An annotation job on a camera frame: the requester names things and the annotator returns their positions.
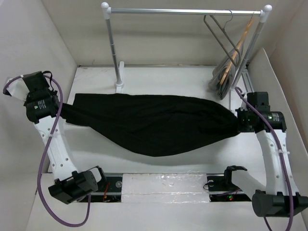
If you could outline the black trousers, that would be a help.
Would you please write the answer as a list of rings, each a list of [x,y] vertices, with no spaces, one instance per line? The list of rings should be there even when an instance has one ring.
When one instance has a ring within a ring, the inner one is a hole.
[[[237,117],[211,100],[177,95],[78,93],[62,106],[69,124],[151,157],[189,152],[239,134]]]

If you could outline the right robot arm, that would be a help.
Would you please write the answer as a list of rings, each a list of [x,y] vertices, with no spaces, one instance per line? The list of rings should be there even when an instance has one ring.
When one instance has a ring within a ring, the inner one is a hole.
[[[308,207],[293,179],[286,149],[286,122],[281,112],[271,111],[267,92],[236,93],[244,105],[236,110],[241,133],[255,133],[264,160],[266,184],[252,177],[245,167],[229,166],[222,183],[225,188],[241,189],[251,200],[258,217],[291,218]]]

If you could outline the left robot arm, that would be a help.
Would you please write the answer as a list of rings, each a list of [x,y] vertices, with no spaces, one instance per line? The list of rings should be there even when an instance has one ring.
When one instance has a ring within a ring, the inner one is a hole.
[[[76,166],[60,117],[63,92],[50,71],[10,78],[3,87],[3,94],[24,102],[26,117],[43,140],[44,153],[52,165],[54,184],[48,190],[53,198],[70,204],[106,188],[107,178],[99,166],[96,166],[99,172],[96,175],[92,168],[81,171]]]

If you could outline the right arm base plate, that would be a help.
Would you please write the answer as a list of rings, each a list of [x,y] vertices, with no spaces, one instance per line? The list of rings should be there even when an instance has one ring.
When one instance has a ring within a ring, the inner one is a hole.
[[[208,192],[210,202],[251,202],[237,186],[227,185],[223,174],[207,174],[203,189]]]

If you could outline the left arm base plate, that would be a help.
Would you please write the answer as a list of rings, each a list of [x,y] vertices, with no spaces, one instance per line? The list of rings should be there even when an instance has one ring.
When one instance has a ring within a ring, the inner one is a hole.
[[[106,174],[107,184],[96,192],[91,193],[92,203],[121,202],[123,175],[116,173]]]

